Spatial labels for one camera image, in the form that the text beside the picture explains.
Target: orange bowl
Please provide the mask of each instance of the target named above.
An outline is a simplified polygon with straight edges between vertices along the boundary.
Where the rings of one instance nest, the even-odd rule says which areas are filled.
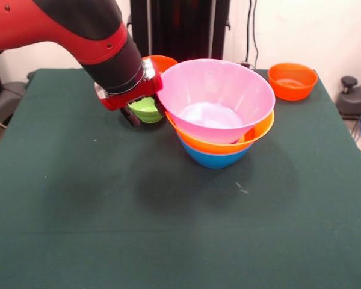
[[[237,143],[233,144],[216,144],[208,143],[198,140],[185,132],[181,131],[171,119],[169,113],[166,112],[166,117],[171,125],[174,127],[179,137],[189,146],[201,152],[208,154],[233,154],[251,146],[255,141],[263,137],[271,129],[274,123],[274,111],[272,111],[264,120],[259,122],[254,128],[249,130],[244,137]]]
[[[274,65],[268,74],[274,93],[286,101],[300,101],[308,97],[318,81],[314,70],[295,63]]]
[[[158,71],[160,73],[164,73],[170,67],[174,66],[175,64],[178,64],[178,62],[175,59],[163,55],[151,55],[151,56],[143,57],[143,59],[147,59],[147,58],[151,58],[151,60],[155,62]]]

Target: green bowl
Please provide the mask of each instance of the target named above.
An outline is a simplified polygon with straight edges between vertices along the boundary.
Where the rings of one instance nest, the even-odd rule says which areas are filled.
[[[129,109],[145,123],[159,122],[164,116],[155,107],[154,98],[146,97],[128,105]]]

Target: pink bowl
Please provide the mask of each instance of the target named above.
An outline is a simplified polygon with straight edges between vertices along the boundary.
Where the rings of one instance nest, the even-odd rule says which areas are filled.
[[[223,60],[179,63],[162,74],[158,97],[177,127],[199,140],[237,141],[273,110],[269,83],[252,70]]]

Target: dark green felt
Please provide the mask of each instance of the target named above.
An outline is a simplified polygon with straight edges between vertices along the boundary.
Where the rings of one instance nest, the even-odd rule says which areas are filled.
[[[210,170],[39,70],[0,144],[5,288],[361,288],[360,153],[321,82]]]

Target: blue bowl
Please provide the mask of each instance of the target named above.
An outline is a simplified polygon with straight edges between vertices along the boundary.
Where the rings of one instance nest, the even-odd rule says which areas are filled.
[[[214,155],[198,151],[197,149],[194,149],[188,144],[186,144],[181,138],[179,139],[188,154],[201,166],[208,167],[209,169],[222,169],[224,167],[227,167],[238,161],[251,148],[251,146],[249,146],[243,151],[239,151],[234,154]]]

